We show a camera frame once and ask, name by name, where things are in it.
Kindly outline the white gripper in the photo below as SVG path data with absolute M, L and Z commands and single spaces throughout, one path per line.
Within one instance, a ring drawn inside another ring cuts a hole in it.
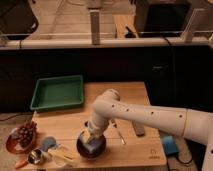
M 87 121 L 85 123 L 85 129 L 82 131 L 83 134 L 83 142 L 85 144 L 92 141 L 94 138 L 99 138 L 103 134 L 104 130 L 96 126 L 93 122 Z

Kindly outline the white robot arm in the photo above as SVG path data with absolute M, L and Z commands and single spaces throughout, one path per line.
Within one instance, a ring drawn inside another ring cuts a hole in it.
M 201 171 L 213 171 L 213 113 L 123 103 L 116 90 L 108 89 L 93 102 L 91 117 L 83 131 L 83 142 L 99 138 L 114 118 L 142 123 L 206 145 Z

